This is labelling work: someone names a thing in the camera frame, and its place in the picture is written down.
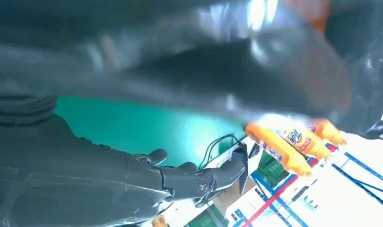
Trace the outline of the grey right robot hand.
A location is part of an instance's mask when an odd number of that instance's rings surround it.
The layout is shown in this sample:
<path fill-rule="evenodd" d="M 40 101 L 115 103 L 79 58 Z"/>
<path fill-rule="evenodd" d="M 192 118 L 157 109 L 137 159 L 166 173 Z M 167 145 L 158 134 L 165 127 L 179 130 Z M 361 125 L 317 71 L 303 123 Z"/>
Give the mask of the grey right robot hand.
<path fill-rule="evenodd" d="M 62 95 L 361 135 L 383 114 L 383 0 L 0 0 L 0 227 L 137 226 L 243 180 L 246 156 L 160 167 L 75 136 Z"/>

